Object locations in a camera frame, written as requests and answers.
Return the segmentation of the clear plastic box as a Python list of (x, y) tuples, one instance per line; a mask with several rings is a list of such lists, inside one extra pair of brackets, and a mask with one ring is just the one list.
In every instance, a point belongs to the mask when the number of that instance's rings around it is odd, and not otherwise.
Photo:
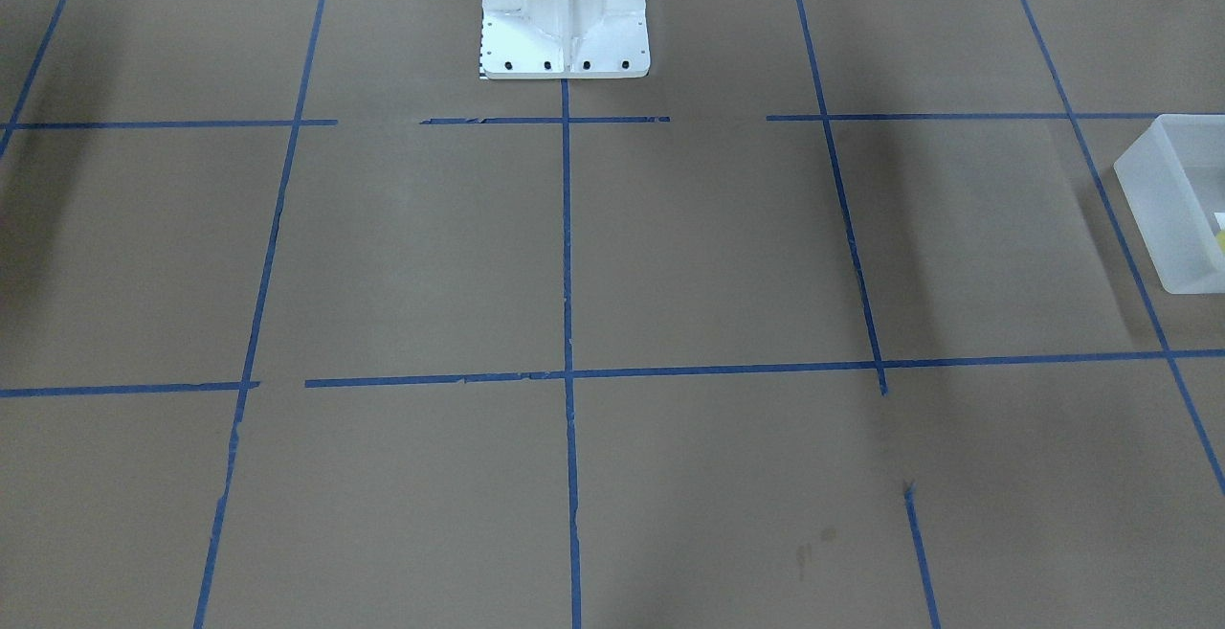
[(1223, 293), (1223, 115), (1161, 114), (1114, 168), (1163, 288)]

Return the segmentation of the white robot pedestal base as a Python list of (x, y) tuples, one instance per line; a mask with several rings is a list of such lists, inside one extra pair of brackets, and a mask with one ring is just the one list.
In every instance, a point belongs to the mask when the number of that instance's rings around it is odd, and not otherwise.
[(642, 78), (646, 0), (481, 0), (481, 78)]

